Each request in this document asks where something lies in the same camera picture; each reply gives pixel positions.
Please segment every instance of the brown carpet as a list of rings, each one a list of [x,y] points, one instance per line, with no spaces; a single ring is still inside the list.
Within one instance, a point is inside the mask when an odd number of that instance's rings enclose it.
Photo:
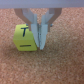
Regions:
[[[31,9],[38,22],[47,9]],[[19,52],[13,9],[0,9],[0,84],[84,84],[84,8],[63,8],[43,51]]]

